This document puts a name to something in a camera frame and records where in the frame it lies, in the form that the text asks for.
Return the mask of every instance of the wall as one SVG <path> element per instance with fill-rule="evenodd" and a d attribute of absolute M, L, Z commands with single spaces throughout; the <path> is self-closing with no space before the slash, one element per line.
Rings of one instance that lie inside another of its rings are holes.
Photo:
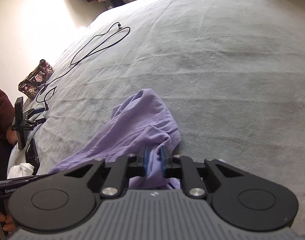
<path fill-rule="evenodd" d="M 86 0 L 0 0 L 0 88 L 13 104 L 39 60 L 52 64 L 104 10 Z"/>

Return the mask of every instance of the leopard print bag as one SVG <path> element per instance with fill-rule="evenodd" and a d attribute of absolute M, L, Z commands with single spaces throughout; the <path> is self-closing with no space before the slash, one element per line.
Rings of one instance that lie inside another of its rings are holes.
<path fill-rule="evenodd" d="M 33 100 L 53 73 L 51 65 L 42 59 L 34 71 L 19 83 L 18 90 Z"/>

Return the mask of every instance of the purple cloth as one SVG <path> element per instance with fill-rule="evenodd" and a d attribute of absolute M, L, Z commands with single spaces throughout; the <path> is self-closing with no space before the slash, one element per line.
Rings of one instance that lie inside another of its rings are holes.
<path fill-rule="evenodd" d="M 111 120 L 94 138 L 50 172 L 64 171 L 98 157 L 113 162 L 118 156 L 137 153 L 143 145 L 155 145 L 150 152 L 147 176 L 130 179 L 130 188 L 180 188 L 177 179 L 162 177 L 158 155 L 161 146 L 172 152 L 179 142 L 178 126 L 167 106 L 152 89 L 143 89 L 116 106 Z"/>

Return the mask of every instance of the gray ribbed panel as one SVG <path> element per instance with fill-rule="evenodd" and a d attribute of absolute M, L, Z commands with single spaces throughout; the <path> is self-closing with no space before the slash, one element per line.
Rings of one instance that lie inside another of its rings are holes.
<path fill-rule="evenodd" d="M 294 240 L 285 228 L 273 233 L 245 232 L 228 225 L 203 200 L 181 190 L 128 190 L 104 201 L 85 224 L 66 233 L 38 235 L 19 230 L 11 240 Z"/>

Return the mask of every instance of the black pants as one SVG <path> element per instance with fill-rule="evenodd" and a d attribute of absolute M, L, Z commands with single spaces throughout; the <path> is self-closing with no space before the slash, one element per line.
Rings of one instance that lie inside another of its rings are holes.
<path fill-rule="evenodd" d="M 6 139 L 0 139 L 0 180 L 7 179 L 7 167 L 13 146 Z"/>

